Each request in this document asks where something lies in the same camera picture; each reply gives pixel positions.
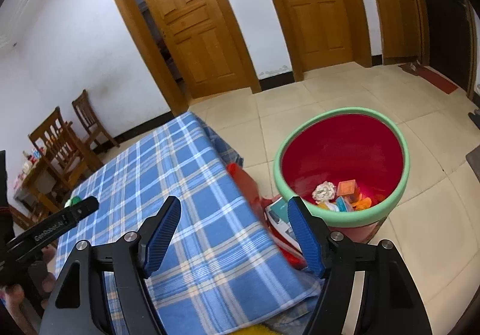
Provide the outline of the person's left hand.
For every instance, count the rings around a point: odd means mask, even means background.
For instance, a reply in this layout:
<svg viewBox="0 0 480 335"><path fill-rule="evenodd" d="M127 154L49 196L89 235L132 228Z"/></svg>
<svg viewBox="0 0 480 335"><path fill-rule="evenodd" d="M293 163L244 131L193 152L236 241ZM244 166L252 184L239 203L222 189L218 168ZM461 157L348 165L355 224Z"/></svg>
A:
<svg viewBox="0 0 480 335"><path fill-rule="evenodd" d="M42 249L43 262L49 264L55 258L56 248L49 245ZM47 273L47 277L41 282L44 291L51 292L55 285L55 276L52 273ZM21 310L21 304L25 300L24 290L20 285L1 287L1 299L5 302L5 307L11 318L16 322L24 334L38 334L36 329L32 326L29 319Z"/></svg>

